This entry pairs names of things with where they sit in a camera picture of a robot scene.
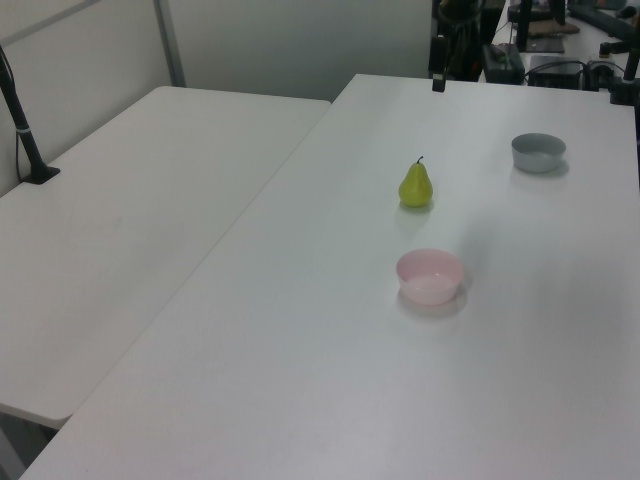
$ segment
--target white wall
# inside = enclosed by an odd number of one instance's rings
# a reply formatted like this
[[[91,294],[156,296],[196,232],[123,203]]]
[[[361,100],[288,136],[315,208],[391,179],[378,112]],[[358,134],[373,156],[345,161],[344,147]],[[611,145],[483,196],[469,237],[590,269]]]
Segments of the white wall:
[[[333,101],[356,73],[426,77],[431,0],[168,0],[189,87]]]
[[[47,163],[153,88],[170,84],[153,0],[101,0],[4,50]],[[0,195],[17,184],[14,136],[0,100]]]

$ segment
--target bowl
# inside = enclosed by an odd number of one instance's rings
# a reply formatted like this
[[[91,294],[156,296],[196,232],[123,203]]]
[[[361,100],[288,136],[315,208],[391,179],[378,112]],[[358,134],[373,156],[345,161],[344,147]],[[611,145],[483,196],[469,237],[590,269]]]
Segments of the bowl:
[[[567,146],[553,135],[526,133],[511,141],[513,163],[520,170],[546,173],[558,168]]]
[[[403,255],[396,272],[402,294],[422,305],[448,302],[464,278],[464,268],[455,255],[431,248]]]

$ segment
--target pear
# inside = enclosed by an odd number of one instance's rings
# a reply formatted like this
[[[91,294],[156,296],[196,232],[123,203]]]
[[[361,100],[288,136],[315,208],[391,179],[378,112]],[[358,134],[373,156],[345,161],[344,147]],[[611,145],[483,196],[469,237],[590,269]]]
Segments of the pear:
[[[427,169],[420,163],[423,158],[420,157],[411,165],[398,189],[400,200],[407,207],[424,207],[429,204],[433,196],[433,187],[427,175]]]

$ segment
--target tabletop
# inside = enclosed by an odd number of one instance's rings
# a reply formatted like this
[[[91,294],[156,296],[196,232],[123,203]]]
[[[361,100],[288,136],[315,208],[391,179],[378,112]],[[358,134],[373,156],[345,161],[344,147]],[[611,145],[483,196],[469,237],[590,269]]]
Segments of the tabletop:
[[[637,479],[635,148],[605,95],[356,76],[24,479]],[[422,247],[454,301],[398,294]]]
[[[159,88],[0,199],[0,412],[59,428],[328,105]]]

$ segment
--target gray bowl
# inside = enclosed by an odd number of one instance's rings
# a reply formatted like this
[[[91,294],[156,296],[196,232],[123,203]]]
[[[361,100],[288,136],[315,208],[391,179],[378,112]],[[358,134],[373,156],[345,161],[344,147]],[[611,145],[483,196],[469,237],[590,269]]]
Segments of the gray bowl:
[[[562,140],[545,133],[525,133],[511,141],[514,165],[530,173],[555,170],[561,165],[566,149]]]

